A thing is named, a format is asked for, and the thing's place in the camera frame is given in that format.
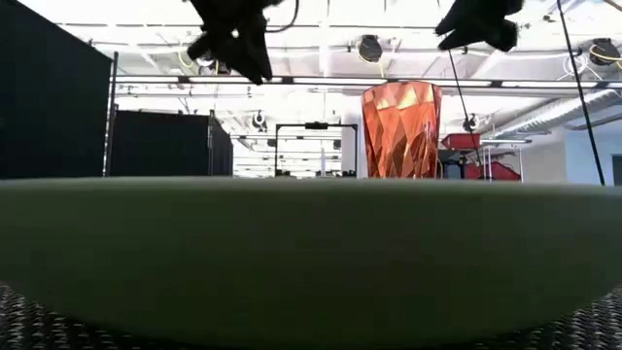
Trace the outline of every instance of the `black partition wall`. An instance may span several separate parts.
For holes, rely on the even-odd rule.
[[[111,59],[0,0],[0,178],[102,176]]]
[[[111,176],[233,172],[229,135],[208,116],[118,111],[112,139]]]

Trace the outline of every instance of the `woven mat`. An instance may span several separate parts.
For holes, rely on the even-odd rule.
[[[568,317],[542,327],[433,349],[622,349],[621,325],[622,289]],[[207,350],[208,348],[147,339],[86,325],[50,312],[11,289],[0,286],[0,350],[5,349]]]

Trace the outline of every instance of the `air duct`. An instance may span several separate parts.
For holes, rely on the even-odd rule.
[[[585,96],[590,113],[597,113],[613,104],[622,102],[617,91],[605,89]],[[583,117],[579,98],[563,99],[536,108],[494,131],[484,133],[483,137],[508,138],[519,132],[534,132],[560,126]]]

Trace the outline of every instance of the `faceted copper vase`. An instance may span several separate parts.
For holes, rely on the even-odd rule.
[[[388,83],[363,94],[370,178],[435,178],[441,89]]]

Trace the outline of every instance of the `white ceiling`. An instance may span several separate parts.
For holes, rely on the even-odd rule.
[[[181,0],[21,0],[25,5],[56,22],[64,29],[92,44],[107,55],[120,52],[121,75],[197,75],[197,67],[186,67],[179,52],[199,33],[200,18],[190,2]],[[570,38],[575,48],[589,49],[594,38],[611,38],[622,46],[622,12],[603,0],[562,0],[567,13]],[[300,0],[300,11],[293,28],[266,35],[276,76],[318,77],[400,77],[411,79],[454,78],[446,52],[438,52],[433,28],[449,9],[452,0]],[[564,62],[566,43],[553,0],[526,0],[524,10],[512,17],[522,25],[519,45],[511,53],[494,52],[484,44],[469,47],[468,54],[455,52],[460,79],[545,80],[569,79]],[[265,12],[269,24],[289,23],[294,0]],[[361,61],[356,45],[362,35],[380,38],[384,54],[380,64]],[[622,80],[622,69],[615,65],[590,65],[584,80]],[[156,87],[147,88],[155,96],[123,97],[123,109],[177,111],[188,109],[207,114],[216,109],[225,128],[235,134],[253,134],[252,116],[264,111],[268,124],[304,123],[317,120],[338,121],[340,116],[359,112],[358,92],[309,91],[300,87],[246,87],[218,85],[204,87],[205,94],[188,98],[187,91],[167,87],[170,97],[161,96]],[[472,95],[465,96],[467,111],[482,120],[507,121],[518,111],[546,101],[546,96]],[[442,100],[442,133],[462,131],[464,112],[457,95],[445,93]],[[318,151],[321,142],[289,142],[286,151]],[[269,151],[265,147],[253,149]],[[236,143],[236,155],[263,159]],[[307,164],[300,161],[300,168]]]

